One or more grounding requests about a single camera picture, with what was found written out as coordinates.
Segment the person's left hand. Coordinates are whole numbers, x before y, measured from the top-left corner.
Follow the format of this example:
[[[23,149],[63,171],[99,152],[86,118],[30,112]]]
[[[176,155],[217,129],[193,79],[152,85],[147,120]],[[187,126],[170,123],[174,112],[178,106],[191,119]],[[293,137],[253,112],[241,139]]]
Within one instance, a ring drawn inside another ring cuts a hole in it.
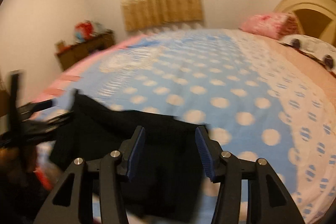
[[[37,167],[37,148],[35,146],[1,148],[1,175],[10,180],[20,180]]]

